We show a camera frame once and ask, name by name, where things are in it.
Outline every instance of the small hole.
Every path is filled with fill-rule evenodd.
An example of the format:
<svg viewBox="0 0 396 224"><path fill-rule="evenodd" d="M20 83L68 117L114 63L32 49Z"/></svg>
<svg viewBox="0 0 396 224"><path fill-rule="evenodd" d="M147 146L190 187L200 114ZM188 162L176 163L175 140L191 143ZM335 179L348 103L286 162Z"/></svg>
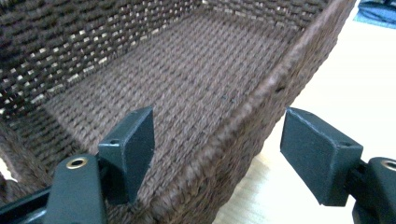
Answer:
<svg viewBox="0 0 396 224"><path fill-rule="evenodd" d="M283 90L285 90L285 87L278 87L278 88L275 90L275 93L280 93L280 92L282 92Z"/></svg>
<svg viewBox="0 0 396 224"><path fill-rule="evenodd" d="M66 167L67 167L67 169L74 170L74 169L78 169L80 167L83 167L84 165L87 164L87 162L88 162L87 158L78 157L78 158L75 158L75 159L69 161L66 164Z"/></svg>
<svg viewBox="0 0 396 224"><path fill-rule="evenodd" d="M381 161L382 165L387 167L392 171L396 171L396 162L395 161Z"/></svg>
<svg viewBox="0 0 396 224"><path fill-rule="evenodd" d="M73 161L71 164L72 164L73 166L78 166L78 165L81 165L83 162L84 162L83 160L80 160L80 161Z"/></svg>
<svg viewBox="0 0 396 224"><path fill-rule="evenodd" d="M352 144L348 143L348 142L340 142L341 146L343 147L351 147Z"/></svg>
<svg viewBox="0 0 396 224"><path fill-rule="evenodd" d="M110 144L111 144L111 145L116 145L116 144L118 144L119 142L120 142L119 140L113 139L113 140L110 141Z"/></svg>
<svg viewBox="0 0 396 224"><path fill-rule="evenodd" d="M386 165L389 166L390 168L396 169L396 163L395 163L395 162L388 161L388 162L386 163Z"/></svg>

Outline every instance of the wicker basket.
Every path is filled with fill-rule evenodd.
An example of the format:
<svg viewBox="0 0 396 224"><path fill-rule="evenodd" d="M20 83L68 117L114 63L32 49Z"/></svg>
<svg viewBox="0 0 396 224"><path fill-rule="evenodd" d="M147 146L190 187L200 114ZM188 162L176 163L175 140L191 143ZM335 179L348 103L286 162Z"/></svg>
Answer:
<svg viewBox="0 0 396 224"><path fill-rule="evenodd" d="M336 43L352 0L0 0L9 203L153 105L156 152L114 223L209 223Z"/></svg>

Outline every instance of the white surface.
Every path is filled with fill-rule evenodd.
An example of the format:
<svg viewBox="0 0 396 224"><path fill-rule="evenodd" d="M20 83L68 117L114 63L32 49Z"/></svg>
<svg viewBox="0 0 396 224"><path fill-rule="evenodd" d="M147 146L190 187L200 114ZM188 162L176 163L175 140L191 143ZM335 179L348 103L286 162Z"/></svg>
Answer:
<svg viewBox="0 0 396 224"><path fill-rule="evenodd" d="M364 161L396 159L396 30L352 18L292 106L316 114L363 145ZM282 127L283 120L214 223L353 223L353 198L342 208L318 205L280 154Z"/></svg>

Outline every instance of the brown wicker basket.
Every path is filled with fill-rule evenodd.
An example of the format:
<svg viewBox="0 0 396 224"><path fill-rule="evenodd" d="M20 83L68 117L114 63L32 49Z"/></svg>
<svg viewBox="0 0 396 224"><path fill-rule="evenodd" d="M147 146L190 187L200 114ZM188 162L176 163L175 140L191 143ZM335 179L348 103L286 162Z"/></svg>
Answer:
<svg viewBox="0 0 396 224"><path fill-rule="evenodd" d="M327 58L352 0L0 0L0 178L9 203L154 107L138 202L110 221L209 223Z"/></svg>

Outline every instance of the metal grommet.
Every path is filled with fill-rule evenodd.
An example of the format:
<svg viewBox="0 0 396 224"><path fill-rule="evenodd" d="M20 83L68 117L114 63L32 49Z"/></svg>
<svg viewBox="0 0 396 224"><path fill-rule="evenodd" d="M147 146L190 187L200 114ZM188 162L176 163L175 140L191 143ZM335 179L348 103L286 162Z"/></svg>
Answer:
<svg viewBox="0 0 396 224"><path fill-rule="evenodd" d="M383 160L383 161L381 161L381 164L392 171L396 171L396 162L395 161Z"/></svg>
<svg viewBox="0 0 396 224"><path fill-rule="evenodd" d="M78 169L80 167L85 166L85 164L87 164L87 162L88 162L87 158L78 157L78 158L75 158L75 159L69 161L66 164L66 167L67 167L67 169L74 170L74 169Z"/></svg>

